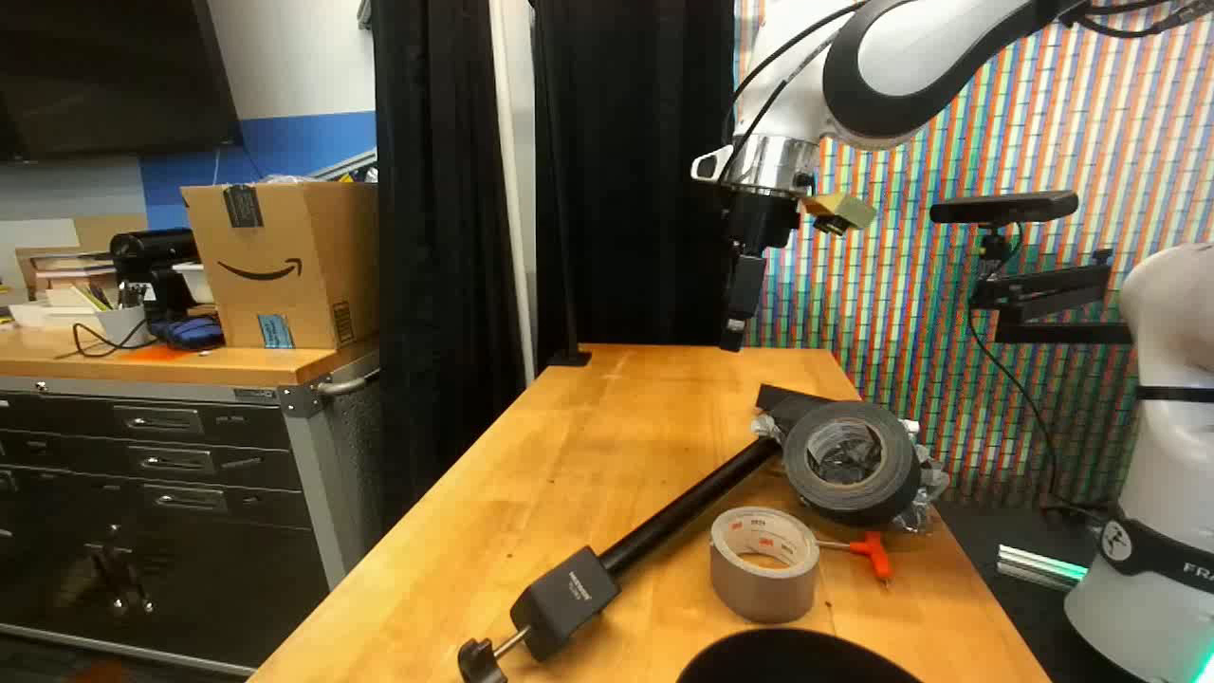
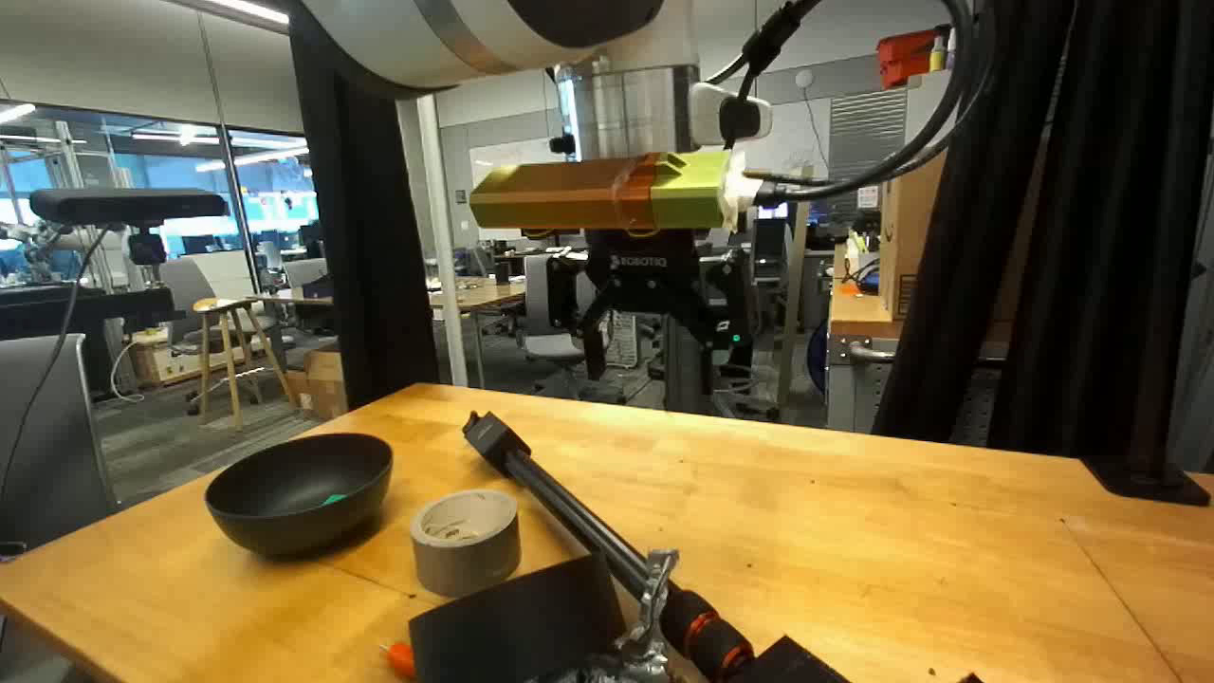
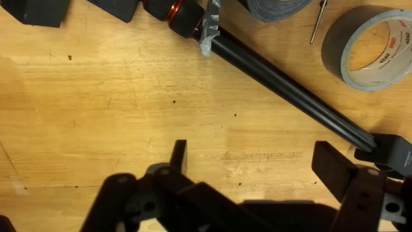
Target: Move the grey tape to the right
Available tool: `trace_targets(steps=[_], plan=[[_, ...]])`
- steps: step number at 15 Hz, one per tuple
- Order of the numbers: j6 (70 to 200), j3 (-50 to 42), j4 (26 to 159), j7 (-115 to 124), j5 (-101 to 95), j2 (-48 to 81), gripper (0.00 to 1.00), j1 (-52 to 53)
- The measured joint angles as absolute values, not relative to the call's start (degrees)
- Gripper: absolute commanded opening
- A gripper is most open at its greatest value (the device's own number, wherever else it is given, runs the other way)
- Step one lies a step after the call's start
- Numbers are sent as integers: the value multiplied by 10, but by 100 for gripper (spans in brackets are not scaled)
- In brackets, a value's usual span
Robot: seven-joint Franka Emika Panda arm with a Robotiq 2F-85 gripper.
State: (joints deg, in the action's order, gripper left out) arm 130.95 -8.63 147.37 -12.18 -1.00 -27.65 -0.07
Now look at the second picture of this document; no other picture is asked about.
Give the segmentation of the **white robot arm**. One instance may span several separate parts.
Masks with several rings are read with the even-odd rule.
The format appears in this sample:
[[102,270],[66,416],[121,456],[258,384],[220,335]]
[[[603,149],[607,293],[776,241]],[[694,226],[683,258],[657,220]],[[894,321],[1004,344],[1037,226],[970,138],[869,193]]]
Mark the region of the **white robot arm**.
[[616,52],[685,64],[685,0],[287,0],[344,388],[439,375],[397,103]]

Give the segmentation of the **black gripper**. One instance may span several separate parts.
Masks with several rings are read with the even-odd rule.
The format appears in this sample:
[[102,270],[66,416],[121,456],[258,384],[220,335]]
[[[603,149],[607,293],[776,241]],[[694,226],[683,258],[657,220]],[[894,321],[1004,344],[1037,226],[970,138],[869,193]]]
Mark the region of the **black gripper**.
[[714,375],[717,320],[697,293],[697,251],[685,231],[657,231],[647,240],[632,240],[630,231],[590,231],[588,275],[597,286],[597,298],[580,325],[588,379],[603,379],[607,370],[607,337],[601,325],[607,312],[673,316],[694,337],[694,375]]

